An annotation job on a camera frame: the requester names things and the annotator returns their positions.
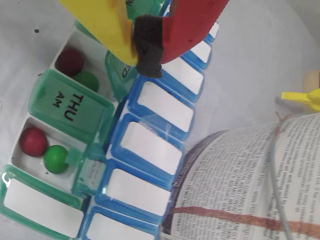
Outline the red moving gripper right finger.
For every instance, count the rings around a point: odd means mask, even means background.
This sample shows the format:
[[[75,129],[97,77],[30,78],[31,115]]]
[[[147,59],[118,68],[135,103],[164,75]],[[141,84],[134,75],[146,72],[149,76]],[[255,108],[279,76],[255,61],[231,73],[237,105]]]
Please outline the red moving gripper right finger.
[[[136,70],[161,78],[162,65],[200,43],[228,4],[228,0],[173,0],[168,16],[135,18],[133,40],[138,53]]]

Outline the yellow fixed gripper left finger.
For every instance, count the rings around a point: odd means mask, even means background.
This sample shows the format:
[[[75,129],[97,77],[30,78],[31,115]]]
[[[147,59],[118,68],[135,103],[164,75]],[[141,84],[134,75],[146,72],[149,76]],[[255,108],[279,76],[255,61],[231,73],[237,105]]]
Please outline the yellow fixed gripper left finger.
[[[60,3],[123,63],[136,66],[133,22],[124,0],[61,0]]]

